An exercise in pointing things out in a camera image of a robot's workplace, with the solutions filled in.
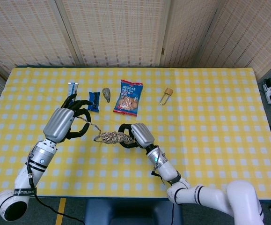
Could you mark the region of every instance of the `table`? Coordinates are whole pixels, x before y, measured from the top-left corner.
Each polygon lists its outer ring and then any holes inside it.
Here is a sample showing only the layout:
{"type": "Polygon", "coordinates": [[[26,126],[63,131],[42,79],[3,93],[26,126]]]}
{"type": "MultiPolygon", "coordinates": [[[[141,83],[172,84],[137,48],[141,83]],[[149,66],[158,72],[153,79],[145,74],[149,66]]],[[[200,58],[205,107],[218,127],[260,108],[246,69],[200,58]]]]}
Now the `table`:
{"type": "MultiPolygon", "coordinates": [[[[0,191],[13,188],[33,145],[78,82],[77,99],[101,95],[92,121],[103,131],[145,123],[171,163],[192,184],[224,188],[250,181],[259,198],[271,199],[271,134],[251,68],[15,68],[0,98],[0,191]],[[113,113],[120,80],[142,82],[138,117],[113,113]],[[166,87],[174,90],[161,106],[166,87]]],[[[72,130],[83,126],[75,120],[72,130]]],[[[94,127],[66,140],[38,184],[39,195],[166,197],[168,185],[150,175],[145,150],[95,143],[94,127]]]]}

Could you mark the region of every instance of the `robotic arm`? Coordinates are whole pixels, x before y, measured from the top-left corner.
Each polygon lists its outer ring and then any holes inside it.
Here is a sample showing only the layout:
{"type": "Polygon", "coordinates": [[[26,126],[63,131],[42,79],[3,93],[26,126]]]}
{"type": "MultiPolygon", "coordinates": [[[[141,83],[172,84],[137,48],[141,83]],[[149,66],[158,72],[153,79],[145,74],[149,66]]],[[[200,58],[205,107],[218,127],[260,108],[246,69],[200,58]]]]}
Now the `robotic arm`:
{"type": "Polygon", "coordinates": [[[86,123],[79,132],[70,132],[70,127],[77,116],[85,115],[87,121],[91,121],[89,112],[80,108],[92,103],[77,100],[69,105],[75,97],[76,94],[69,96],[61,108],[56,109],[51,116],[44,128],[45,140],[36,143],[30,151],[25,166],[15,180],[15,189],[0,192],[0,215],[4,220],[14,221],[23,216],[30,196],[36,194],[37,183],[57,151],[56,144],[66,138],[81,137],[88,130],[89,124],[86,123]]]}
{"type": "Polygon", "coordinates": [[[234,217],[235,225],[263,225],[263,211],[254,187],[246,181],[237,180],[229,183],[226,192],[219,189],[197,185],[191,187],[189,182],[172,166],[158,145],[154,145],[154,137],[144,124],[122,124],[119,132],[129,130],[129,135],[136,143],[126,148],[141,147],[160,177],[171,184],[167,190],[168,199],[175,204],[193,203],[204,205],[234,217]]]}

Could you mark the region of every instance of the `black cable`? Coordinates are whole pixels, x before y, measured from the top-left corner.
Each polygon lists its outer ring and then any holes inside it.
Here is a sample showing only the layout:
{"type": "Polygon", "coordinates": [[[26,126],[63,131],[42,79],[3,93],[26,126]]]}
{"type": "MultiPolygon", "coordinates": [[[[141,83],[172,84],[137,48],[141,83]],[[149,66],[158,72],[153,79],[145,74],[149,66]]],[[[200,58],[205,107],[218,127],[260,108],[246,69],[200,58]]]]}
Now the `black cable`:
{"type": "Polygon", "coordinates": [[[159,156],[160,156],[160,148],[159,148],[158,145],[157,145],[157,147],[158,147],[158,157],[157,157],[157,161],[156,161],[156,164],[155,164],[155,168],[156,168],[157,165],[158,165],[158,160],[159,160],[159,156]]]}
{"type": "Polygon", "coordinates": [[[267,89],[266,89],[266,90],[260,90],[259,88],[258,88],[258,90],[261,91],[261,92],[264,92],[264,93],[268,91],[267,89]]]}
{"type": "Polygon", "coordinates": [[[173,204],[173,209],[172,209],[172,222],[171,222],[171,225],[173,225],[173,222],[174,222],[174,207],[175,207],[175,204],[173,204]]]}
{"type": "Polygon", "coordinates": [[[79,222],[81,222],[81,223],[83,223],[83,224],[85,225],[85,222],[82,221],[82,220],[80,220],[80,219],[77,219],[77,218],[75,218],[75,217],[69,216],[69,215],[64,214],[64,213],[61,213],[61,212],[57,212],[57,211],[54,210],[54,208],[52,208],[51,206],[46,205],[45,203],[43,203],[43,202],[38,198],[38,196],[37,196],[36,194],[34,195],[34,197],[36,198],[36,200],[37,200],[41,205],[43,205],[43,206],[45,206],[45,207],[51,209],[51,210],[52,210],[53,212],[55,212],[56,214],[62,215],[62,216],[64,216],[64,217],[68,217],[68,218],[70,218],[70,219],[75,219],[75,220],[77,220],[77,221],[79,221],[79,222]]]}
{"type": "MultiPolygon", "coordinates": [[[[29,167],[28,164],[27,164],[27,171],[28,171],[28,173],[31,173],[31,172],[32,172],[32,171],[31,171],[31,168],[29,167]]],[[[32,189],[35,188],[35,185],[34,185],[34,182],[33,182],[33,178],[32,178],[32,177],[29,178],[29,184],[30,184],[30,186],[31,186],[32,189]]],[[[85,225],[85,222],[84,222],[84,221],[82,221],[82,220],[80,220],[80,219],[77,219],[77,218],[75,218],[75,217],[69,216],[69,215],[67,215],[67,214],[64,214],[64,213],[61,213],[61,212],[57,212],[57,211],[54,210],[54,208],[52,208],[51,206],[46,205],[45,203],[43,203],[43,202],[38,198],[38,196],[37,196],[36,193],[34,194],[34,197],[36,198],[36,200],[37,200],[41,205],[43,205],[43,206],[45,206],[45,207],[51,209],[51,210],[52,210],[53,212],[55,212],[56,214],[62,215],[62,216],[64,216],[64,217],[67,217],[67,218],[70,218],[70,219],[75,219],[75,220],[77,220],[77,221],[83,223],[83,225],[85,225]]]]}

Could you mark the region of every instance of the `twisted rope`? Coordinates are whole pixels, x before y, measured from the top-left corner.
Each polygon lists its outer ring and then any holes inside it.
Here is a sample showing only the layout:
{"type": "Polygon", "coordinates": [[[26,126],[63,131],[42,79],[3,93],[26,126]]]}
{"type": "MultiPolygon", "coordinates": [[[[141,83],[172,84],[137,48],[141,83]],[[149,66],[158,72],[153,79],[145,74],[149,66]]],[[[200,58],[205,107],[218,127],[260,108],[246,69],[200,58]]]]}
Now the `twisted rope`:
{"type": "Polygon", "coordinates": [[[88,122],[85,118],[77,116],[78,119],[82,119],[89,125],[94,126],[98,131],[99,135],[94,138],[94,142],[100,142],[105,144],[117,144],[120,142],[125,142],[126,144],[134,143],[135,141],[129,136],[122,132],[104,132],[94,123],[88,122]]]}

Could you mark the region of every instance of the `snack bag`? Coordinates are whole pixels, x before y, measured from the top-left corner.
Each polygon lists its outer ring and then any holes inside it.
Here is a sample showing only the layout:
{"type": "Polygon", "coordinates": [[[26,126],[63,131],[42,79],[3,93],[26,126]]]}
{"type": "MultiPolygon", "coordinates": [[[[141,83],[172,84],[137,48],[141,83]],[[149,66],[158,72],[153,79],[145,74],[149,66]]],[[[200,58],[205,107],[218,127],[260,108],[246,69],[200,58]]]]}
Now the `snack bag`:
{"type": "Polygon", "coordinates": [[[100,93],[99,92],[89,92],[89,101],[93,103],[92,105],[88,106],[88,110],[99,112],[99,100],[100,100],[100,93]]]}
{"type": "Polygon", "coordinates": [[[144,85],[121,80],[121,94],[114,108],[115,113],[137,116],[139,98],[144,85]]]}

